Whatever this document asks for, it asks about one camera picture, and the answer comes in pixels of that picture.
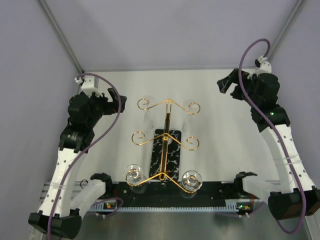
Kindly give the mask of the clear wine glass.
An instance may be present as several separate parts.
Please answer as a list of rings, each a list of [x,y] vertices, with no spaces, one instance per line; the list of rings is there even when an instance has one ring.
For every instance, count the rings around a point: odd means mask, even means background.
[[[180,195],[185,199],[191,199],[203,185],[202,176],[197,171],[189,170],[183,174],[179,185],[182,187]]]
[[[131,164],[127,166],[124,170],[123,177],[127,184],[129,185],[129,189],[135,194],[143,194],[147,190],[147,184],[142,183],[147,178],[143,173],[143,170],[138,164]]]

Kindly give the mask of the gold wire wine glass rack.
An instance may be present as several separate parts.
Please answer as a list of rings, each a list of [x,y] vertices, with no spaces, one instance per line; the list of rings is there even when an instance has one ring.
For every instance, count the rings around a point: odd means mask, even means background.
[[[150,101],[147,98],[141,98],[137,101],[137,107],[140,110],[143,111],[148,111],[152,108],[155,108],[157,106],[160,106],[162,104],[165,104],[166,106],[166,110],[165,110],[165,121],[164,121],[164,128],[163,128],[163,133],[159,134],[158,136],[149,139],[145,142],[142,143],[137,143],[134,140],[134,137],[136,135],[140,135],[138,137],[138,139],[143,139],[145,137],[145,133],[142,131],[136,131],[132,134],[131,136],[131,141],[133,144],[135,144],[136,146],[143,146],[147,143],[150,143],[154,140],[157,139],[162,139],[162,148],[161,148],[161,158],[160,158],[160,169],[159,172],[157,174],[154,174],[151,177],[148,177],[146,180],[142,181],[141,183],[148,183],[149,181],[158,178],[160,181],[165,181],[165,180],[169,180],[172,183],[174,183],[177,187],[179,187],[182,190],[182,187],[180,186],[180,184],[174,180],[172,177],[170,177],[168,175],[168,170],[167,170],[167,164],[168,164],[168,148],[169,148],[169,140],[173,140],[175,143],[177,143],[179,146],[183,147],[184,149],[188,150],[188,151],[196,151],[199,146],[200,146],[200,141],[197,137],[195,136],[190,136],[186,139],[186,142],[188,144],[192,144],[191,140],[196,140],[197,142],[197,146],[195,148],[189,148],[187,146],[185,146],[184,144],[181,143],[181,141],[177,140],[176,138],[174,138],[171,134],[170,134],[170,124],[171,124],[171,115],[172,115],[172,105],[176,105],[178,106],[180,109],[182,109],[183,111],[185,111],[187,114],[189,115],[197,115],[200,111],[201,111],[201,106],[199,103],[197,102],[191,102],[188,104],[188,108],[184,108],[182,107],[180,104],[178,104],[176,101],[174,101],[173,99],[166,99],[163,100],[159,103],[156,103],[152,106],[149,106]]]

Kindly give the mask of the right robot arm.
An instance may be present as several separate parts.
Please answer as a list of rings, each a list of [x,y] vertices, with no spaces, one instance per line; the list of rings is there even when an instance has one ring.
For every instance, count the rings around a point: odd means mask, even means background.
[[[236,100],[251,101],[264,113],[251,108],[252,120],[266,142],[276,167],[279,183],[258,178],[253,172],[240,172],[234,179],[233,192],[239,198],[249,194],[267,203],[276,220],[312,216],[320,208],[320,190],[307,174],[295,146],[289,117],[283,107],[277,104],[280,83],[271,73],[249,74],[235,68],[227,77],[218,80],[219,91],[227,92]]]

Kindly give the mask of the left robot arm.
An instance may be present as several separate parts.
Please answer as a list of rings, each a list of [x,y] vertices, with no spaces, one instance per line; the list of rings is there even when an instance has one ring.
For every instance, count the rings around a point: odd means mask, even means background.
[[[48,238],[73,240],[79,233],[86,212],[99,199],[113,197],[115,187],[106,173],[94,173],[87,185],[72,196],[76,178],[95,141],[94,127],[102,116],[119,115],[125,110],[127,97],[108,88],[112,101],[102,93],[81,92],[69,100],[67,126],[60,135],[57,163],[46,196],[28,223]]]

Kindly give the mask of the black mounting base plate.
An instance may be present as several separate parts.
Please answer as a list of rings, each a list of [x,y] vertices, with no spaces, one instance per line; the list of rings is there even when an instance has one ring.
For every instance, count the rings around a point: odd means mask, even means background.
[[[123,207],[224,207],[227,200],[253,204],[257,198],[250,193],[237,193],[231,182],[205,181],[191,198],[171,181],[149,182],[144,193],[135,193],[126,182],[114,183],[99,199],[119,197]]]

